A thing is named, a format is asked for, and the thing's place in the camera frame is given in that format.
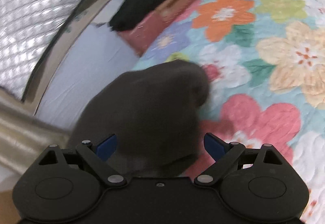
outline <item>green flower pattern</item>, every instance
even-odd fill
[[[187,62],[190,60],[190,58],[187,55],[185,55],[181,52],[176,52],[176,53],[172,53],[170,56],[168,56],[168,58],[166,59],[165,62],[171,62],[171,61],[174,61],[177,59],[187,61]]]
[[[277,23],[284,23],[291,18],[305,19],[303,0],[261,0],[261,5],[255,8],[257,14],[269,13]]]

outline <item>cream flower pattern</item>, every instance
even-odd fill
[[[325,0],[303,0],[305,12],[315,18],[318,27],[325,27]]]
[[[295,21],[286,27],[287,38],[271,37],[260,41],[260,57],[276,65],[270,77],[270,90],[300,86],[314,107],[325,102],[325,29],[311,30]]]

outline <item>dark gray fabric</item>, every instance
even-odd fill
[[[183,168],[190,164],[180,159],[188,157],[185,160],[194,162],[199,136],[197,110],[208,93],[205,72],[191,62],[175,60],[126,72],[89,102],[68,147],[85,139],[97,143],[115,133],[121,156],[141,159],[150,170],[174,168],[174,174],[180,174],[172,163],[178,160]]]
[[[196,154],[192,154],[161,167],[150,167],[148,159],[127,157],[115,152],[107,163],[127,179],[132,177],[176,177],[192,165],[197,158]]]

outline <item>orange flower pattern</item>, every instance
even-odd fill
[[[207,27],[205,36],[211,42],[218,42],[232,30],[233,25],[244,25],[255,21],[255,15],[248,10],[254,1],[217,0],[198,7],[199,16],[192,21],[193,28]]]

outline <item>floral bedspread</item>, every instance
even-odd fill
[[[324,27],[325,0],[197,0],[134,68],[201,65],[211,83],[202,135],[273,144],[308,185],[307,224],[325,223]],[[203,149],[185,174],[213,162]]]

